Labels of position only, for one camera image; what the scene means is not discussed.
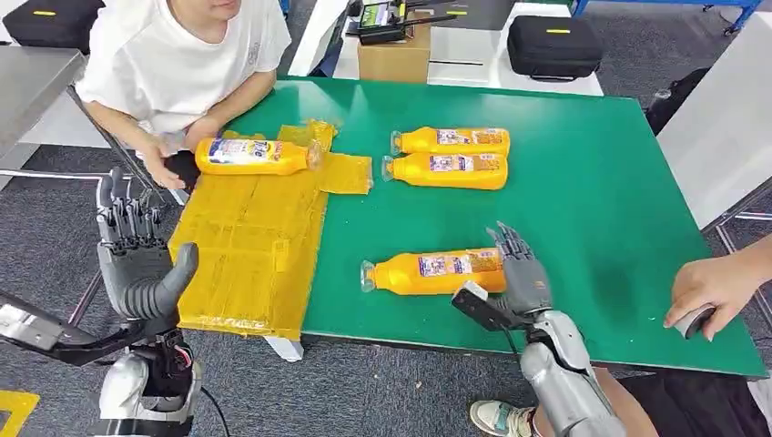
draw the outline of human hand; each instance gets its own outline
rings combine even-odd
[[[716,312],[702,332],[708,341],[713,341],[764,282],[752,259],[742,251],[689,262],[675,275],[673,305],[665,315],[664,326],[670,328],[690,311],[710,303],[716,306]]]
[[[183,189],[185,182],[179,178],[179,175],[164,167],[164,161],[161,158],[146,158],[145,168],[161,187],[169,189]]]
[[[224,123],[214,117],[203,116],[199,118],[188,127],[188,133],[185,135],[185,148],[195,152],[202,139],[216,137],[223,126]]]

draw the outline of cardboard box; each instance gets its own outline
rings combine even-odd
[[[428,14],[414,15],[417,18]],[[425,84],[429,75],[430,25],[414,25],[413,38],[363,46],[357,43],[360,79]]]

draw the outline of walkie-talkie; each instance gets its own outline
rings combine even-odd
[[[450,3],[454,0],[422,0],[406,2],[391,0],[390,2],[365,5],[362,8],[357,32],[363,46],[370,44],[401,41],[407,37],[407,29],[411,25],[436,23],[438,21],[454,20],[457,15],[440,15],[416,20],[408,20],[408,12],[418,6]]]

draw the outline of person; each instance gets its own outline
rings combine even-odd
[[[76,91],[159,185],[192,188],[198,142],[270,92],[289,44],[278,0],[106,0]]]
[[[772,235],[724,257],[689,262],[675,275],[672,305],[664,326],[671,328],[706,303],[716,312],[703,325],[708,341],[772,280]],[[738,376],[664,371],[620,381],[596,369],[598,383],[628,436],[769,436],[772,384]],[[477,401],[472,423],[499,437],[551,437],[543,408],[515,408],[506,402]]]

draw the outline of black case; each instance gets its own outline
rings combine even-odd
[[[569,17],[519,15],[509,28],[507,47],[512,70],[540,80],[590,76],[603,58],[593,29]]]
[[[28,0],[3,24],[22,46],[78,48],[88,54],[88,34],[104,6],[102,0]]]

